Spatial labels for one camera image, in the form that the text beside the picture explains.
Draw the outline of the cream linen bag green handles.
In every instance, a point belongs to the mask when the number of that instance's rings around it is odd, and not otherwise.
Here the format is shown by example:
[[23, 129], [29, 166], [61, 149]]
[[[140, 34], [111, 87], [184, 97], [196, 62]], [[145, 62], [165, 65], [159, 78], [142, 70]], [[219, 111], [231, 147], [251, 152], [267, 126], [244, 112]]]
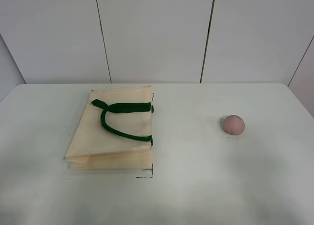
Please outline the cream linen bag green handles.
[[153, 166], [150, 86], [91, 91], [64, 160], [71, 170]]

